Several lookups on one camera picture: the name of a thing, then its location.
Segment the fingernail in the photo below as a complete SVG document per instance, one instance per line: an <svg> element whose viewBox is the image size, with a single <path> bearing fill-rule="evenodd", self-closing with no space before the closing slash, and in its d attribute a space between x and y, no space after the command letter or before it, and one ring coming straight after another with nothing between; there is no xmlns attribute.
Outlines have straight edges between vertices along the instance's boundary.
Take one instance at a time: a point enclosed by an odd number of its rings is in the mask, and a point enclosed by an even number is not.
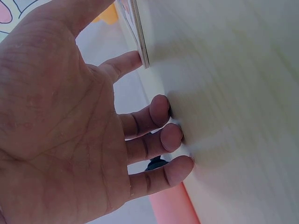
<svg viewBox="0 0 299 224"><path fill-rule="evenodd" d="M194 158L194 156L193 156L192 153L189 153L189 158L192 159L192 161L193 161L193 167L195 167L196 162L195 162L195 158Z"/></svg>

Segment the wooden surface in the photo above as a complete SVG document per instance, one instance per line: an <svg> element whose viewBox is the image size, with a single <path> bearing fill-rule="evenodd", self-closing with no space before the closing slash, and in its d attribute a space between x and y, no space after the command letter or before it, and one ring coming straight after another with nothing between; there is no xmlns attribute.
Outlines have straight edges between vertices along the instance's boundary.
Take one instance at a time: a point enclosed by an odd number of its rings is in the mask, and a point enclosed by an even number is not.
<svg viewBox="0 0 299 224"><path fill-rule="evenodd" d="M137 2L141 80L184 130L202 224L298 224L299 1Z"/></svg>

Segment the skin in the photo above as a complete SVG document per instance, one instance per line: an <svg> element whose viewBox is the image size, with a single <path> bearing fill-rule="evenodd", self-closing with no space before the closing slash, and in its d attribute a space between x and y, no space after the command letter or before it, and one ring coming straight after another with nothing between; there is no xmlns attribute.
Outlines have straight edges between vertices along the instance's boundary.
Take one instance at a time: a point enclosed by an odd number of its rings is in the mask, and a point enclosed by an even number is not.
<svg viewBox="0 0 299 224"><path fill-rule="evenodd" d="M176 150L183 134L174 124L149 133L169 120L165 96L116 114L113 83L141 66L137 52L98 67L82 59L76 36L112 2L53 0L1 43L0 223L86 223L191 172L181 156L128 175L127 165Z"/></svg>

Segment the white wall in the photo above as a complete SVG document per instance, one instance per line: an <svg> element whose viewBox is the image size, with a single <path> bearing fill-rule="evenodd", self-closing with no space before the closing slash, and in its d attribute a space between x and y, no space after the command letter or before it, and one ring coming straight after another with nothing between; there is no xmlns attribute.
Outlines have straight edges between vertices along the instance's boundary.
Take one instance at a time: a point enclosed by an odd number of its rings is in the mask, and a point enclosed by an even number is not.
<svg viewBox="0 0 299 224"><path fill-rule="evenodd" d="M120 25L103 22L90 24L77 38L86 63L99 65L105 60L128 51ZM138 111L147 101L136 72L131 72L114 85L115 108L118 113ZM129 173L142 172L148 161L129 166ZM156 224L148 197L127 202L117 211L90 224Z"/></svg>

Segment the fingertip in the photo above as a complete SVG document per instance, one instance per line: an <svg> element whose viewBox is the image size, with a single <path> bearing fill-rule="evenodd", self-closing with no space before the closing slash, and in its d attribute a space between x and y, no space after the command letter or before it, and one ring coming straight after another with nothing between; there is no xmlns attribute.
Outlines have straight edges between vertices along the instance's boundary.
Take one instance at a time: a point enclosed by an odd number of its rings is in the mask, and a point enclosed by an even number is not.
<svg viewBox="0 0 299 224"><path fill-rule="evenodd" d="M132 62L134 62L135 66L140 67L142 65L140 54L137 50L130 51L127 54L131 58Z"/></svg>
<svg viewBox="0 0 299 224"><path fill-rule="evenodd" d="M169 101L164 95L157 95L153 98L149 106L152 120L158 127L163 127L169 120Z"/></svg>
<svg viewBox="0 0 299 224"><path fill-rule="evenodd" d="M181 183L193 170L193 160L185 155L173 159L165 166L168 181L171 186Z"/></svg>
<svg viewBox="0 0 299 224"><path fill-rule="evenodd" d="M160 135L160 140L163 147L169 151L174 152L182 144L183 132L179 126L175 124L166 125Z"/></svg>

